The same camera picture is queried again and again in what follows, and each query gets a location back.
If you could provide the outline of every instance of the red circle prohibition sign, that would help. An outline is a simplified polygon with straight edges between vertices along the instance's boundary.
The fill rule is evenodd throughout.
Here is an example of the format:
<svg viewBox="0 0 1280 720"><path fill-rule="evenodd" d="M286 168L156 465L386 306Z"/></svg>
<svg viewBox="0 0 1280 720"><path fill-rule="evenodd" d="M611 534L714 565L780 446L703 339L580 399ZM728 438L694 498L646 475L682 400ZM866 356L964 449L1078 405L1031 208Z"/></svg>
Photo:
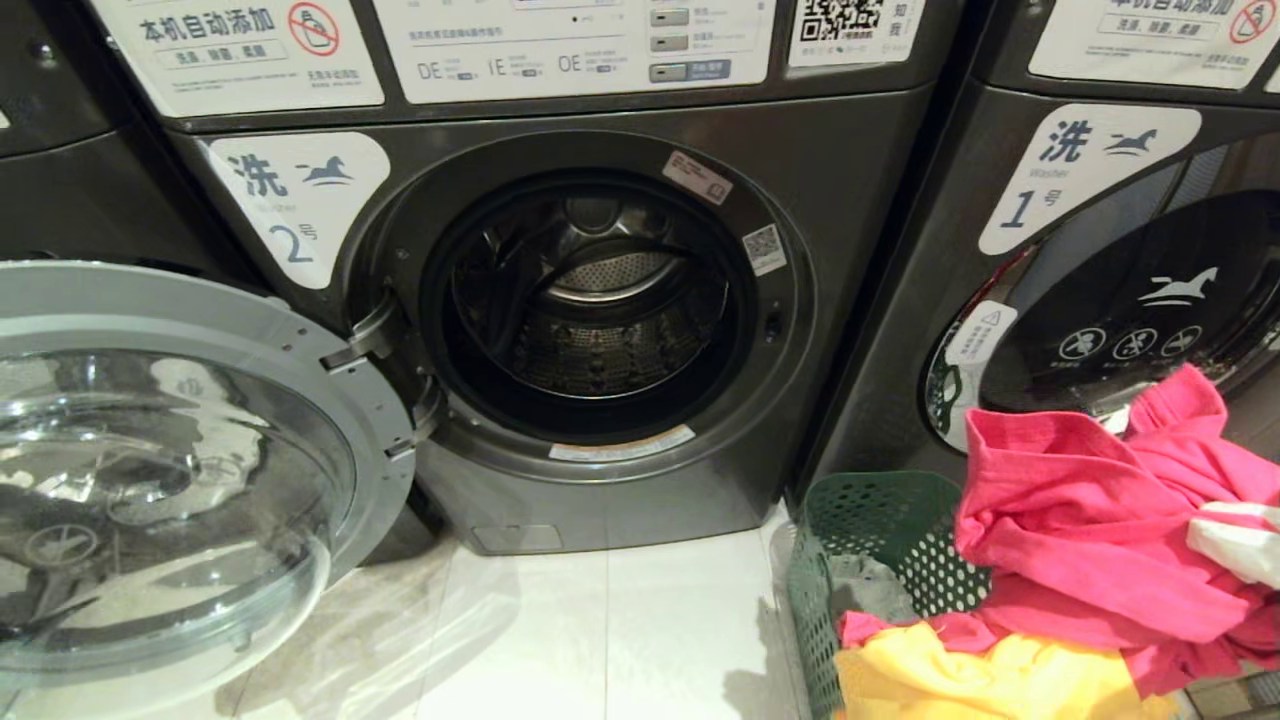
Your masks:
<svg viewBox="0 0 1280 720"><path fill-rule="evenodd" d="M1267 8L1270 10L1266 15L1266 19L1262 23L1258 23L1258 20L1253 19L1252 10L1257 10L1258 8ZM1236 45L1244 45L1245 42L1257 40L1258 37L1262 36L1263 32L1267 31L1267 28L1271 27L1271 23L1275 22L1275 19L1276 19L1275 0L1253 0L1253 3L1245 5L1235 15L1235 20L1231 23L1231 42ZM1251 32L1249 35L1242 36L1239 31L1245 28L1248 28Z"/></svg>
<svg viewBox="0 0 1280 720"><path fill-rule="evenodd" d="M338 51L338 22L315 3L289 8L289 32L303 50L328 58Z"/></svg>

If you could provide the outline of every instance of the floor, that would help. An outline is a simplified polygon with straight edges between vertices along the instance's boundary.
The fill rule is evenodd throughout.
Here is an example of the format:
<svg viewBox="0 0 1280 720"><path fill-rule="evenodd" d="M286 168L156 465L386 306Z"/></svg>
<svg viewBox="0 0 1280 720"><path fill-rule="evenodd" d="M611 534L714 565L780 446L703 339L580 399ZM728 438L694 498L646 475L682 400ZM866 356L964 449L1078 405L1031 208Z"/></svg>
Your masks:
<svg viewBox="0 0 1280 720"><path fill-rule="evenodd" d="M778 561L794 530L357 570L253 671L160 717L805 720Z"/></svg>

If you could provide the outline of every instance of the green laundry basket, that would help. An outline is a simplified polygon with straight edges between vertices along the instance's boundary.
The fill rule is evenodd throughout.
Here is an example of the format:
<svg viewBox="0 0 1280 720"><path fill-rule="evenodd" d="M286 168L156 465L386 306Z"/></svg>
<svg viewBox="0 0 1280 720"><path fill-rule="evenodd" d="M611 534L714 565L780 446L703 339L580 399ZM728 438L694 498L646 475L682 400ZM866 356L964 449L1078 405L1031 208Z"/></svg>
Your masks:
<svg viewBox="0 0 1280 720"><path fill-rule="evenodd" d="M841 473L814 483L804 498L796 546L787 568L787 596L796 626L813 720L844 707L836 678L833 583L851 564L870 555L888 565L911 594L922 618L975 607L987 597L986 570L960 559L952 512L960 489L923 471Z"/></svg>

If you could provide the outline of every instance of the qr code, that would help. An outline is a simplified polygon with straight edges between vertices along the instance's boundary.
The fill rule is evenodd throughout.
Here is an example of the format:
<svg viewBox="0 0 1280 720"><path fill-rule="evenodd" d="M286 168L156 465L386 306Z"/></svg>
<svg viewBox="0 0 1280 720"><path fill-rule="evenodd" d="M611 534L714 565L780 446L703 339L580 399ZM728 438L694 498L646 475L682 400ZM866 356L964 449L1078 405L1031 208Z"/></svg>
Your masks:
<svg viewBox="0 0 1280 720"><path fill-rule="evenodd" d="M742 238L742 247L746 247L746 259L751 261L755 275L772 273L787 264L787 254L782 250L782 236L778 234L778 225L765 225Z"/></svg>
<svg viewBox="0 0 1280 720"><path fill-rule="evenodd" d="M870 37L883 8L884 0L804 0L800 42Z"/></svg>

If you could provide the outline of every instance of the washing machine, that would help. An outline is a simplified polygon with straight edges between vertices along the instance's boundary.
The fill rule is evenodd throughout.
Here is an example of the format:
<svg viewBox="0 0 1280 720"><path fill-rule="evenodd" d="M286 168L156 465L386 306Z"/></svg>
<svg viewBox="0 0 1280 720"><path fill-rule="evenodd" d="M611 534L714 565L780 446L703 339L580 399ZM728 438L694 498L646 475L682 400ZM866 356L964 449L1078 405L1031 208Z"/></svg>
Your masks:
<svg viewBox="0 0 1280 720"><path fill-rule="evenodd" d="M84 19L0 9L5 717L215 688L375 547L413 473L390 384L260 290Z"/></svg>
<svg viewBox="0 0 1280 720"><path fill-rule="evenodd" d="M462 539L530 553L762 521L960 4L91 5Z"/></svg>
<svg viewBox="0 0 1280 720"><path fill-rule="evenodd" d="M964 482L966 410L1073 410L1120 432L1184 363L1228 398L1228 437L1280 455L1275 4L983 12L804 479Z"/></svg>

